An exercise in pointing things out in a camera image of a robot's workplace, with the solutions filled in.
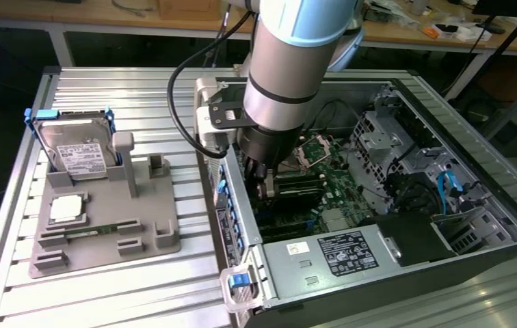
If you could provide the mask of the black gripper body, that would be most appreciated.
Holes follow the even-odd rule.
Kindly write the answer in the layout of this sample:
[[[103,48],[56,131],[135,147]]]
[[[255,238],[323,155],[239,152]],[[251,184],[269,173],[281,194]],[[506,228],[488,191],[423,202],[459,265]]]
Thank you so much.
[[[271,131],[261,126],[237,129],[236,142],[247,157],[260,164],[277,164],[296,146],[301,127],[285,131]]]

